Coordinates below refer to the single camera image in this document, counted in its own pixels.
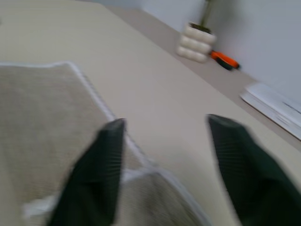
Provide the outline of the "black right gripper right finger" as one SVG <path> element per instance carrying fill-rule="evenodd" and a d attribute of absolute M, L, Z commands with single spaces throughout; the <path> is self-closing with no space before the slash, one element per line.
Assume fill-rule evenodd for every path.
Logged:
<path fill-rule="evenodd" d="M 279 164 L 234 120 L 209 114 L 224 185 L 244 226 L 299 226 L 301 194 Z"/>

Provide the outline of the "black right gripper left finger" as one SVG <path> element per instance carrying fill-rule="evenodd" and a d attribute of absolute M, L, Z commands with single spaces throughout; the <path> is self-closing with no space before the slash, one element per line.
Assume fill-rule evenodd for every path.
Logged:
<path fill-rule="evenodd" d="M 111 226 L 121 181 L 126 122 L 106 123 L 75 163 L 49 226 Z"/>

